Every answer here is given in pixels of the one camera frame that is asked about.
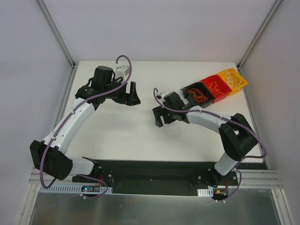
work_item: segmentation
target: yellow bin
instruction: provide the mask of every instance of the yellow bin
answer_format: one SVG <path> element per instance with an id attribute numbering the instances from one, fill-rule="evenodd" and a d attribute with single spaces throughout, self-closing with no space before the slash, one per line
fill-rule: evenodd
<path id="1" fill-rule="evenodd" d="M 232 89 L 232 92 L 228 95 L 233 95 L 236 92 L 239 92 L 248 84 L 248 82 L 234 68 L 223 70 L 217 74 Z"/>

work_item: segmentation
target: gray wall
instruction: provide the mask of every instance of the gray wall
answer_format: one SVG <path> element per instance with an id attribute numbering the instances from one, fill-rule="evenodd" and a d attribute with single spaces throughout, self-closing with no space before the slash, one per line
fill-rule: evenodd
<path id="1" fill-rule="evenodd" d="M 74 60 L 239 62 L 274 0 L 45 0 Z"/>
<path id="2" fill-rule="evenodd" d="M 268 162 L 300 224 L 300 1 L 286 0 L 242 68 Z"/>
<path id="3" fill-rule="evenodd" d="M 70 73 L 33 0 L 0 3 L 0 223 L 13 224 L 33 168 L 29 145 L 50 130 Z"/>

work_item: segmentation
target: robotic arm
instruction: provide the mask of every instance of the robotic arm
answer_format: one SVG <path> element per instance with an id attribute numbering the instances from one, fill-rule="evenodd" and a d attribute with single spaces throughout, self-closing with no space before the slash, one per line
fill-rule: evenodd
<path id="1" fill-rule="evenodd" d="M 75 95 L 75 100 L 69 111 L 62 118 L 53 131 L 41 142 L 34 140 L 30 145 L 34 167 L 40 169 L 42 155 L 50 144 L 44 160 L 43 172 L 57 178 L 65 179 L 68 175 L 85 174 L 98 177 L 98 164 L 88 158 L 68 158 L 65 156 L 68 147 L 82 124 L 104 103 L 107 98 L 114 102 L 125 105 L 137 105 L 141 101 L 137 96 L 135 82 L 130 84 L 130 92 L 126 93 L 126 85 L 122 84 L 128 76 L 130 67 L 119 66 L 116 69 L 99 66 L 96 68 L 94 77 L 82 86 Z M 110 94 L 95 97 L 101 93 Z"/>
<path id="2" fill-rule="evenodd" d="M 202 177 L 202 181 L 207 185 L 217 186 L 257 144 L 256 139 L 245 129 L 224 120 L 226 118 L 237 122 L 252 131 L 245 117 L 239 113 L 231 117 L 223 116 L 222 118 L 224 119 L 220 119 L 211 114 L 200 112 L 202 110 L 200 106 L 194 106 L 191 103 L 185 105 L 176 92 L 171 92 L 167 95 L 165 95 L 165 92 L 162 92 L 156 98 L 161 99 L 162 104 L 167 108 L 175 110 L 173 112 L 162 106 L 154 108 L 153 113 L 158 127 L 163 126 L 161 120 L 161 117 L 163 117 L 165 124 L 178 120 L 197 124 L 220 134 L 225 153 L 215 163 L 214 167 Z"/>

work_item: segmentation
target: white table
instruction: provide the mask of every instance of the white table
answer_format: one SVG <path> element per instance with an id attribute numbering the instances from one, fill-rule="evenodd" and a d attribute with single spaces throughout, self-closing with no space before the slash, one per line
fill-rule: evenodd
<path id="1" fill-rule="evenodd" d="M 95 68 L 100 65 L 115 68 L 113 61 L 80 61 L 67 109 L 77 90 L 93 77 Z M 158 105 L 152 92 L 154 87 L 167 93 L 179 92 L 186 85 L 224 69 L 235 68 L 235 63 L 133 61 L 132 66 L 131 81 L 136 82 L 141 104 L 120 105 L 107 99 L 80 128 L 67 156 L 112 160 L 218 161 L 224 149 L 220 136 L 215 132 L 179 121 L 161 128 L 155 126 L 152 108 Z M 211 104 L 206 110 L 221 115 L 241 113 L 252 126 L 243 91 Z M 258 146 L 249 154 L 261 155 Z M 246 159 L 245 162 L 262 160 Z"/>

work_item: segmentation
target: white wall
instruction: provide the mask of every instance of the white wall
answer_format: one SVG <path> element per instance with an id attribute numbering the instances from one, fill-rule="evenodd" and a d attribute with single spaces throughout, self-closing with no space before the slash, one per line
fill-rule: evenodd
<path id="1" fill-rule="evenodd" d="M 0 224 L 11 225 L 51 129 L 70 66 L 33 0 L 0 2 Z"/>
<path id="2" fill-rule="evenodd" d="M 286 0 L 245 66 L 254 118 L 300 224 L 300 1 Z"/>
<path id="3" fill-rule="evenodd" d="M 274 0 L 45 0 L 75 61 L 241 60 Z"/>

